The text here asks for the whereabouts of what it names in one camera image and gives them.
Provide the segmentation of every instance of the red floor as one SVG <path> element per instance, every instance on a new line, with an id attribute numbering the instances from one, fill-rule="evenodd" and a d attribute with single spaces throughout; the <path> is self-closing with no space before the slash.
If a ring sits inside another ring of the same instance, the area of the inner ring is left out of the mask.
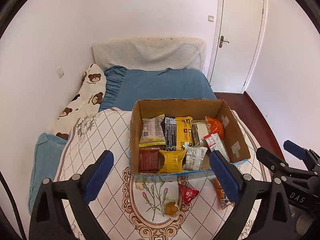
<path id="1" fill-rule="evenodd" d="M 225 100 L 230 109 L 237 112 L 240 119 L 253 133 L 262 147 L 265 147 L 267 150 L 284 160 L 279 144 L 273 135 L 271 128 L 246 92 L 244 92 L 244 94 L 215 93 L 215 95 L 218 99 Z"/>

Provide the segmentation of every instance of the door frame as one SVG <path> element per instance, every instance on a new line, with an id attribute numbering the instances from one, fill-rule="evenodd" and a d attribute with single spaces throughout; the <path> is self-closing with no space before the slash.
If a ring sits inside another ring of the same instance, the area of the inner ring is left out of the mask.
<path id="1" fill-rule="evenodd" d="M 217 56 L 217 51 L 218 51 L 218 44 L 220 40 L 220 29 L 221 29 L 221 21 L 222 21 L 222 7 L 223 7 L 223 0 L 218 0 L 218 10 L 217 10 L 217 19 L 216 19 L 216 28 L 215 28 L 215 33 L 214 33 L 214 39 L 213 39 L 213 47 L 212 47 L 212 54 L 211 54 L 211 59 L 210 59 L 210 64 L 209 64 L 209 70 L 208 70 L 208 75 L 207 79 L 209 83 L 211 82 L 212 74 L 213 74 L 213 69 L 214 69 L 214 63 L 216 60 Z M 262 20 L 261 20 L 261 27 L 260 27 L 260 32 L 259 32 L 259 38 L 258 38 L 258 43 L 257 47 L 251 62 L 251 66 L 247 75 L 247 78 L 244 82 L 244 85 L 242 87 L 241 93 L 243 94 L 244 91 L 246 90 L 248 83 L 250 81 L 250 78 L 252 76 L 253 70 L 255 68 L 255 65 L 257 63 L 257 58 L 260 52 L 261 48 L 261 43 L 262 39 L 264 36 L 264 31 L 265 31 L 265 23 L 266 23 L 266 16 L 267 16 L 267 0 L 263 0 L 263 14 L 262 14 Z"/>

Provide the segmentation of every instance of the door handle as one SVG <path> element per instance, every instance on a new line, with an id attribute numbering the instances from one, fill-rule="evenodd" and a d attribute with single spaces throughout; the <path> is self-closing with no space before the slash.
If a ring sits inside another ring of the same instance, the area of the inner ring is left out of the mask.
<path id="1" fill-rule="evenodd" d="M 223 45 L 224 42 L 230 43 L 230 42 L 228 42 L 228 41 L 224 41 L 223 38 L 224 38 L 224 37 L 221 36 L 221 38 L 220 38 L 220 43 L 219 43 L 219 48 L 222 48 L 222 45 Z"/>

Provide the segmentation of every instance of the light switch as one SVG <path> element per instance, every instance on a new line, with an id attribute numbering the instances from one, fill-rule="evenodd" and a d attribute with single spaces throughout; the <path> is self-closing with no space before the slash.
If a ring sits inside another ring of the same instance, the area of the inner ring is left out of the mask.
<path id="1" fill-rule="evenodd" d="M 214 20 L 214 16 L 208 15 L 208 21 L 213 22 L 213 20 Z"/>
<path id="2" fill-rule="evenodd" d="M 58 77 L 59 77 L 59 78 L 62 78 L 62 76 L 64 75 L 64 72 L 63 72 L 62 68 L 59 68 L 59 69 L 57 70 L 57 74 L 58 74 Z"/>

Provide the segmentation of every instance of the silver pivot bolt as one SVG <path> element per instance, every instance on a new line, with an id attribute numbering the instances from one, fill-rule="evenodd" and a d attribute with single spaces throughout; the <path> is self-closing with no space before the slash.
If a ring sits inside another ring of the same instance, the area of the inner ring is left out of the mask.
<path id="1" fill-rule="evenodd" d="M 50 180 L 48 178 L 43 179 L 42 183 L 43 184 L 48 184 L 50 182 Z"/>
<path id="2" fill-rule="evenodd" d="M 276 184 L 280 184 L 281 183 L 281 180 L 279 178 L 275 178 L 275 183 Z"/>
<path id="3" fill-rule="evenodd" d="M 73 180 L 78 180 L 78 179 L 80 179 L 80 174 L 72 175 L 72 179 L 73 179 Z"/>
<path id="4" fill-rule="evenodd" d="M 243 175 L 243 178 L 244 178 L 245 180 L 251 180 L 251 179 L 252 179 L 252 176 L 251 176 L 250 174 L 244 174 L 244 175 Z"/>

